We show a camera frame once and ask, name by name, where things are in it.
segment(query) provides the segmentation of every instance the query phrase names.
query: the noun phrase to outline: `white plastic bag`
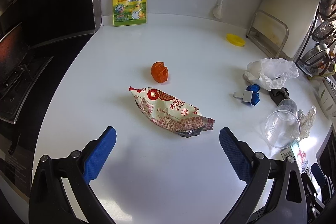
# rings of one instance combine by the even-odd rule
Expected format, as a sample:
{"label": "white plastic bag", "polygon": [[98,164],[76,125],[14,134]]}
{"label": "white plastic bag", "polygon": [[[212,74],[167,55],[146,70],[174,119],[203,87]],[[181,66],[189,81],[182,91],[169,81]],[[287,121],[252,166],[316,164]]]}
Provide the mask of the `white plastic bag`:
{"label": "white plastic bag", "polygon": [[299,109],[297,112],[299,115],[301,130],[300,130],[300,140],[303,140],[304,138],[307,138],[310,133],[310,129],[313,126],[313,123],[316,119],[316,107],[311,106],[311,109],[308,111],[308,113],[305,115],[303,114],[302,109]]}
{"label": "white plastic bag", "polygon": [[287,79],[299,76],[293,61],[283,58],[264,58],[247,65],[244,78],[251,84],[257,84],[265,90],[281,89]]}

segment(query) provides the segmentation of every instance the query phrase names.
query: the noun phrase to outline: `clear plastic cup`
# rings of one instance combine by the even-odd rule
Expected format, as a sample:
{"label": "clear plastic cup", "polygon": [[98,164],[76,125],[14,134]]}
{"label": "clear plastic cup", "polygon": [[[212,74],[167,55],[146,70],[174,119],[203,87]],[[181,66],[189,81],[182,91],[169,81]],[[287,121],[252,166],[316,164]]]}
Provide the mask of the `clear plastic cup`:
{"label": "clear plastic cup", "polygon": [[297,115],[297,106],[293,100],[284,99],[266,119],[266,139],[273,147],[287,148],[297,140],[299,134],[300,122]]}

